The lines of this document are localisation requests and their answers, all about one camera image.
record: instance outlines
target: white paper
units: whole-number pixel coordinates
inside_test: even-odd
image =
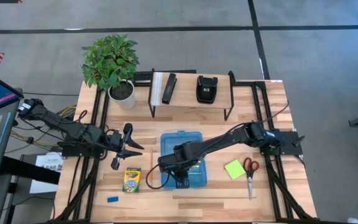
[[[57,172],[62,172],[63,159],[57,152],[48,152],[44,156],[37,156],[35,165],[38,167],[44,167]],[[30,187],[30,194],[39,194],[46,192],[56,192],[57,185],[48,184],[36,180],[32,180]]]

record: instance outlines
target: yellow box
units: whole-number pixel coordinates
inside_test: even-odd
[[[139,192],[141,168],[127,168],[124,173],[123,192]]]

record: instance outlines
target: blue eraser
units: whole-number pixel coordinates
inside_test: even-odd
[[[110,202],[118,202],[118,197],[108,197],[107,203],[110,203]]]

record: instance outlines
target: floor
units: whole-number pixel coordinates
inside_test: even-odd
[[[304,160],[318,216],[339,222],[358,218],[358,128],[347,123],[358,116],[358,0],[0,4],[0,79],[27,92],[78,93],[82,47],[114,32],[139,43],[139,70],[232,70],[237,79],[283,80],[295,126],[306,136]],[[52,111],[77,99],[26,97],[40,98]],[[12,139],[7,151],[21,146]],[[27,147],[10,155],[42,152]],[[44,222],[50,210],[41,201],[21,205],[14,222]]]

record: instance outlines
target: blue plastic container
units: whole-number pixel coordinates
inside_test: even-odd
[[[198,132],[178,131],[177,133],[165,133],[161,135],[161,156],[172,154],[173,147],[188,141],[202,141],[203,135]],[[198,161],[198,164],[193,166],[188,171],[190,188],[204,187],[208,180],[206,178],[206,165],[204,159]],[[166,173],[161,175],[161,183],[167,181]],[[164,189],[176,189],[175,180],[170,177]]]

